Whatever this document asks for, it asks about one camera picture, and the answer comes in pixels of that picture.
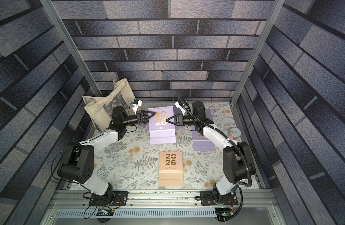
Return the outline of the pink 2026 desk calendar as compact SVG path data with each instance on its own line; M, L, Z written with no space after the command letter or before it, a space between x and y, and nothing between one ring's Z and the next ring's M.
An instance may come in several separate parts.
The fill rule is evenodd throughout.
M159 187L184 186L182 151L161 151L158 170Z

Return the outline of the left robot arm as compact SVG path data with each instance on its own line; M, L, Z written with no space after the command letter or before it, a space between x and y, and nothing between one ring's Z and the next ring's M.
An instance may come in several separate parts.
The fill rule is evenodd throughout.
M63 152L57 174L89 190L96 206L111 205L116 199L115 194L112 185L94 172L94 154L121 140L128 126L146 124L155 114L152 111L140 110L128 115L123 107L115 107L109 127L104 132Z

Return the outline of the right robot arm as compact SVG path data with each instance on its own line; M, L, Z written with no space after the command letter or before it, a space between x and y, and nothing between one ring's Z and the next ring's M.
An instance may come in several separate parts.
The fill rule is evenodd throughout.
M205 113L203 102L196 101L190 107L186 100L178 97L175 106L181 110L167 119L176 126L195 127L196 132L209 139L223 154L223 177L213 185L209 198L217 204L225 202L241 186L252 186L252 175L256 167L250 146L246 142L237 142L218 129Z

